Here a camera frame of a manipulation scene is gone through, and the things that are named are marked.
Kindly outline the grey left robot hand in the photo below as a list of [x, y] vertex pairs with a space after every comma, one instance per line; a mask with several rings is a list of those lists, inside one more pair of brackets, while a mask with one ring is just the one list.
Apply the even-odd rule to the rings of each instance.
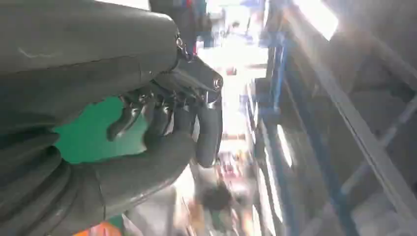
[[[192, 159], [211, 167], [222, 85], [164, 13], [99, 0], [1, 1], [1, 235], [70, 236], [171, 185]], [[107, 139], [145, 113], [146, 150], [66, 161], [55, 127], [108, 97], [122, 111]]]

